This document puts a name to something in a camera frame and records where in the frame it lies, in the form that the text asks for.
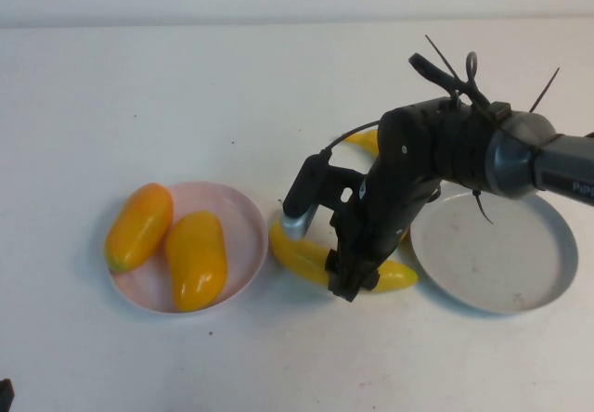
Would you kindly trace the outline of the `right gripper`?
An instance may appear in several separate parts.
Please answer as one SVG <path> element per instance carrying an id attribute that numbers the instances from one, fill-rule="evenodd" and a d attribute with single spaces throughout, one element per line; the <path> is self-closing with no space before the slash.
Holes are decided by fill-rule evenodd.
<path id="1" fill-rule="evenodd" d="M 380 154 L 346 207 L 331 217 L 338 242 L 325 262 L 329 291 L 351 303 L 361 288 L 375 286 L 380 265 L 439 184 L 429 156 Z"/>

